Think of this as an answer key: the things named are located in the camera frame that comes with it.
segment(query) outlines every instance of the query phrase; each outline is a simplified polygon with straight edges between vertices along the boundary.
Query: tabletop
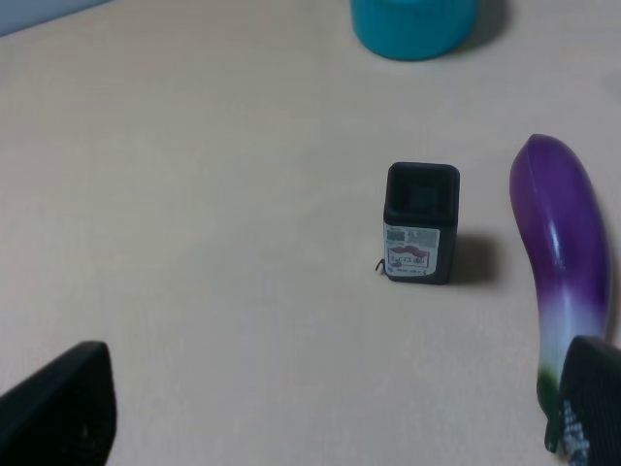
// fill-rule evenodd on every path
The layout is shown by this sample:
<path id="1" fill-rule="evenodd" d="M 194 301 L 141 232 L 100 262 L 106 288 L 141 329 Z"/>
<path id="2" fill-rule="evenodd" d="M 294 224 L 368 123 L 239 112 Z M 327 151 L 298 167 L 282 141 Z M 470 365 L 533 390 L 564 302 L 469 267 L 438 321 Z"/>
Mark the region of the tabletop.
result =
<path id="1" fill-rule="evenodd" d="M 508 171 L 564 140 L 619 239 L 621 3 L 481 8 L 419 63 L 345 0 L 117 0 L 0 39 L 0 389 L 101 339 L 111 466 L 558 464 Z M 452 284 L 374 272 L 399 160 L 461 172 Z"/>

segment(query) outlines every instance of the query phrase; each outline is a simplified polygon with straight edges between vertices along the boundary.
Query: eggplant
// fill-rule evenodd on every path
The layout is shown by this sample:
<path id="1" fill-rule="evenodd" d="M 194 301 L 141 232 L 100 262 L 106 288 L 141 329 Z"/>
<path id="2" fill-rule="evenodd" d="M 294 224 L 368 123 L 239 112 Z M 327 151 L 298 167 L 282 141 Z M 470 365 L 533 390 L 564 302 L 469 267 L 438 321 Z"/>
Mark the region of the eggplant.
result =
<path id="1" fill-rule="evenodd" d="M 573 151 L 532 136 L 509 179 L 511 206 L 531 261 L 539 307 L 537 395 L 548 418 L 545 447 L 560 439 L 559 382 L 573 338 L 605 337 L 611 256 L 593 186 Z"/>

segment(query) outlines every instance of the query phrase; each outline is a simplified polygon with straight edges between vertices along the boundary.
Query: blue cup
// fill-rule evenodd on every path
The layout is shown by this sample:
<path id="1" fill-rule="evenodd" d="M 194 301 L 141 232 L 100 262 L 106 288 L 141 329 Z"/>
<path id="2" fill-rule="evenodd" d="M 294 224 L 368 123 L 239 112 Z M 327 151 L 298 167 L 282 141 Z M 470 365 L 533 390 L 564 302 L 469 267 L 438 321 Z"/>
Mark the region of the blue cup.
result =
<path id="1" fill-rule="evenodd" d="M 422 60 L 457 46 L 473 30 L 477 0 L 351 0 L 365 47 L 395 60 Z"/>

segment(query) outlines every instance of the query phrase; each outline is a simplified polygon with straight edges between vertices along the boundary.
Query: label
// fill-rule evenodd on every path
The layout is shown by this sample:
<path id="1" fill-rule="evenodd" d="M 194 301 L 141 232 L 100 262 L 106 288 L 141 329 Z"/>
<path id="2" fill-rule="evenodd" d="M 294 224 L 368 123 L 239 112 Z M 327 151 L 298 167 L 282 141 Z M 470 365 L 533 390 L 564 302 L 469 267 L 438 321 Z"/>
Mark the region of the label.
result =
<path id="1" fill-rule="evenodd" d="M 436 272 L 440 230 L 384 223 L 384 267 L 393 277 L 420 277 Z"/>

